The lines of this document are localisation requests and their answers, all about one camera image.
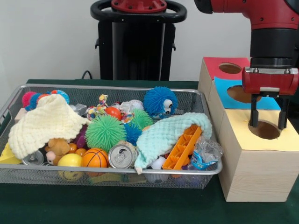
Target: shape sorter box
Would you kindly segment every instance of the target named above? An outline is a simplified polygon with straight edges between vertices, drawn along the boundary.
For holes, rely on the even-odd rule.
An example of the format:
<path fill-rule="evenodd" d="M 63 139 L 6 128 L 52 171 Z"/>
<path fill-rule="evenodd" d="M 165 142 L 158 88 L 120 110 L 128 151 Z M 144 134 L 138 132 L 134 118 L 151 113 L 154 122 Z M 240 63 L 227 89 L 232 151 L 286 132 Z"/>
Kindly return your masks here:
<path fill-rule="evenodd" d="M 241 80 L 243 67 L 247 58 L 205 57 L 200 71 L 198 90 L 224 148 L 222 190 L 227 202 L 284 202 L 299 174 L 299 135 L 289 121 L 278 130 L 279 110 L 259 109 L 252 128 L 250 109 L 225 109 L 214 80 Z"/>

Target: pink fluffy ball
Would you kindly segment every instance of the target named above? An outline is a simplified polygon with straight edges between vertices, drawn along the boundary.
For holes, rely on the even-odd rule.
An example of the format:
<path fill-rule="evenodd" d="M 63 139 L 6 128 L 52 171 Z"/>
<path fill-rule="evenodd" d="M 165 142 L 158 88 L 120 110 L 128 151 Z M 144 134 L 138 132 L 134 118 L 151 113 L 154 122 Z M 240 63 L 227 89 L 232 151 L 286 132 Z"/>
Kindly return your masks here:
<path fill-rule="evenodd" d="M 24 94 L 24 96 L 22 97 L 22 103 L 23 103 L 23 107 L 24 107 L 24 108 L 30 104 L 30 98 L 31 98 L 34 94 L 36 94 L 36 92 L 26 92 L 26 93 Z"/>

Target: wire mesh basket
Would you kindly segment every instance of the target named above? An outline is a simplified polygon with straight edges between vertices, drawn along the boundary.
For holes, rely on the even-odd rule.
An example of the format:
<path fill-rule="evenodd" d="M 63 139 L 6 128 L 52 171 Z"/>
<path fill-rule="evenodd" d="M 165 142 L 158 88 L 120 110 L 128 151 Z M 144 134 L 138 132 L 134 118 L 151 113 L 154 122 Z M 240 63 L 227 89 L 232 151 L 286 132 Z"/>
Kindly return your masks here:
<path fill-rule="evenodd" d="M 0 153 L 7 141 L 14 118 L 22 108 L 22 96 L 28 91 L 46 93 L 63 90 L 70 96 L 70 104 L 97 105 L 101 94 L 108 95 L 107 104 L 116 101 L 143 100 L 146 88 L 42 85 L 27 84 L 17 88 L 0 111 Z M 178 98 L 175 115 L 186 112 L 209 112 L 204 96 L 196 90 L 173 89 Z M 134 169 L 84 168 L 0 164 L 0 183 L 53 184 L 53 185 L 94 185 L 130 186 L 159 188 L 204 189 L 212 176 L 222 170 L 221 160 L 207 171 L 194 170 L 143 170 L 138 175 Z"/>

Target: green ball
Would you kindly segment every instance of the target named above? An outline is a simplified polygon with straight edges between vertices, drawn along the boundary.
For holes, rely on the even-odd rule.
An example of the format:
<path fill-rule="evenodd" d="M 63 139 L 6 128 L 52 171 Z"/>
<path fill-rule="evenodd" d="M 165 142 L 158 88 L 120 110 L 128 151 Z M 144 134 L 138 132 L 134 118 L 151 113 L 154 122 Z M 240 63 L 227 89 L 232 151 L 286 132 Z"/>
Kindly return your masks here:
<path fill-rule="evenodd" d="M 133 113 L 134 118 L 129 123 L 130 126 L 135 125 L 140 130 L 142 130 L 145 127 L 150 126 L 154 123 L 152 118 L 150 118 L 149 114 L 143 110 L 135 109 Z"/>
<path fill-rule="evenodd" d="M 108 153 L 120 140 L 126 140 L 126 129 L 111 115 L 98 116 L 87 127 L 85 138 L 89 148 L 101 148 Z"/>

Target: soda can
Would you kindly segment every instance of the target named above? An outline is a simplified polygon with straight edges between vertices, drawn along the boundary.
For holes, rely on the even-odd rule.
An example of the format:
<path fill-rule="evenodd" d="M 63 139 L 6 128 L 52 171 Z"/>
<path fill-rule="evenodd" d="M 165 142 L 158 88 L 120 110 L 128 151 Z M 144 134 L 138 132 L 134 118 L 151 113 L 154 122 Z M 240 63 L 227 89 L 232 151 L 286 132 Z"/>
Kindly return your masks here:
<path fill-rule="evenodd" d="M 29 154 L 26 156 L 22 162 L 25 165 L 43 165 L 43 154 L 41 151 L 36 151 L 35 153 Z"/>
<path fill-rule="evenodd" d="M 126 169 L 132 167 L 137 158 L 135 147 L 126 141 L 118 142 L 109 151 L 109 163 L 113 168 Z"/>

